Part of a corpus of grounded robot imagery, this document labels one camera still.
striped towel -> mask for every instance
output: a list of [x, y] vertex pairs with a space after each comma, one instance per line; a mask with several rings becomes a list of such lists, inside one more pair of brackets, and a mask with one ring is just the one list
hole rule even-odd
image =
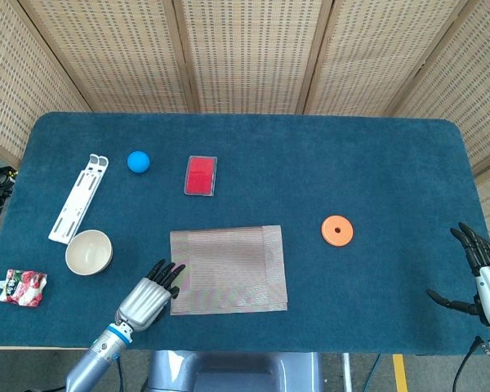
[[186, 265], [171, 314], [287, 310], [280, 226], [172, 231], [171, 253]]

yellow floor marking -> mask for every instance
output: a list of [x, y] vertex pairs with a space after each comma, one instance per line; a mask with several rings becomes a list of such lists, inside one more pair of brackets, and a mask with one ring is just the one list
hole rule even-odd
[[407, 377], [405, 376], [405, 362], [402, 354], [392, 355], [394, 362], [395, 387], [398, 392], [408, 392]]

orange disc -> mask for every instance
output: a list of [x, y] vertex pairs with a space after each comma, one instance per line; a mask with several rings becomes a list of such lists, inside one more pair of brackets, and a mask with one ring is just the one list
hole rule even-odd
[[343, 216], [332, 215], [323, 221], [321, 235], [331, 245], [343, 247], [354, 237], [354, 228]]

red packet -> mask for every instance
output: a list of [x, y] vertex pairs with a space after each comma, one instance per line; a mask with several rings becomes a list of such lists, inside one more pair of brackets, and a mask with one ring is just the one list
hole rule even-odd
[[198, 196], [214, 195], [216, 180], [216, 157], [189, 157], [185, 176], [185, 194]]
[[0, 280], [1, 302], [20, 306], [36, 307], [42, 300], [42, 290], [47, 283], [47, 274], [36, 271], [8, 269], [6, 280]]

snack bag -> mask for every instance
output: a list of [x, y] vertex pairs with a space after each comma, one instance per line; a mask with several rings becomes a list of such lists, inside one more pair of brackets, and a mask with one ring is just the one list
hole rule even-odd
[[46, 283], [47, 274], [8, 269], [6, 280], [0, 280], [0, 301], [36, 307], [42, 300], [42, 290]]

